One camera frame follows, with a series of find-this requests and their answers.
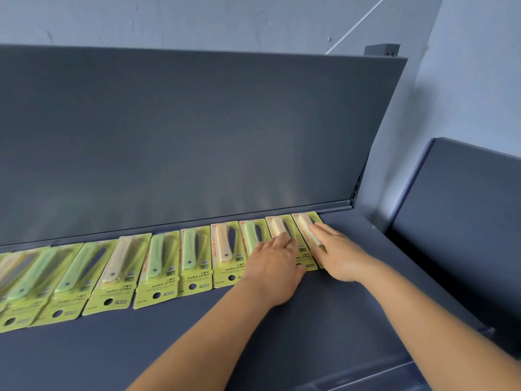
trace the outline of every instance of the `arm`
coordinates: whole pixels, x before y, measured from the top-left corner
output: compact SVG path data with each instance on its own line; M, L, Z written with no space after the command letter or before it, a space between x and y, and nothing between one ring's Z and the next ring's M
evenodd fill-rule
M243 278L161 355L128 391L222 390L255 328L294 294L305 268L287 233L259 243Z
M521 365L503 350L340 232L322 223L309 230L327 249L313 255L333 277L360 282L378 300L433 390L521 389Z

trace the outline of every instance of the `shelf surface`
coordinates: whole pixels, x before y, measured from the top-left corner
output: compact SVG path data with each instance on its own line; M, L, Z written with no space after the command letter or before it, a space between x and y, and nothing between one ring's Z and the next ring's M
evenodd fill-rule
M321 217L472 328L483 328L356 210ZM8 355L0 365L0 388L124 389L227 290L2 334L0 346ZM355 380L360 373L379 373L405 362L410 362L406 349L367 290L359 283L336 281L320 269L308 272L290 302L271 310L261 322L228 389L295 388L346 371ZM411 381L418 382L417 370L407 370Z

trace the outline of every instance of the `hand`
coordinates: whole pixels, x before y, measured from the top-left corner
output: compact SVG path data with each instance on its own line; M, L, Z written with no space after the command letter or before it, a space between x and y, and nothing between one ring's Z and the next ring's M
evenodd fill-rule
M309 225L309 231L326 246L327 250L324 252L316 247L311 250L311 254L337 280L360 282L363 277L370 274L373 265L381 264L358 244L325 223Z
M296 241L287 232L258 243L238 285L249 283L257 288L270 308L287 302L306 273L304 266L296 264L297 255Z

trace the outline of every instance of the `beige knife handle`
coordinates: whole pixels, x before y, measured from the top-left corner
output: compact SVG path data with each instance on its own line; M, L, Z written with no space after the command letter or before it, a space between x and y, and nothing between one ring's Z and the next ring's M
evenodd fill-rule
M284 227L284 220L282 217L280 215L273 217L273 235L278 236L285 231L286 228Z
M107 267L103 271L102 280L104 284L113 284L119 281L131 243L132 236L122 236L119 238L118 245L112 253Z
M311 221L311 218L309 218L308 213L301 213L298 215L298 221L300 223L300 227L306 233L306 235L310 238L310 240L315 244L317 247L320 245L323 245L323 243L316 238L316 236L309 230L309 225L313 224L313 221Z
M215 228L215 243L217 255L221 263L230 263L233 261L233 253L228 242L228 225L226 223L218 223Z
M13 252L6 256L2 262L0 262L0 282L7 276L11 270L16 268L18 261L22 258L23 251Z

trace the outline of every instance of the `white wall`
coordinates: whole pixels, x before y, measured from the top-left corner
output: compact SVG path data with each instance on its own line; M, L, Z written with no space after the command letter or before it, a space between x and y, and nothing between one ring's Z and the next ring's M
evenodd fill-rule
M521 156L521 0L443 0L394 154L381 181L375 219L392 214L427 143L450 137Z
M325 53L378 1L0 0L0 43ZM440 4L385 0L332 51L362 55L366 45L398 43L400 56L409 58L358 197L368 217L389 185L403 113Z

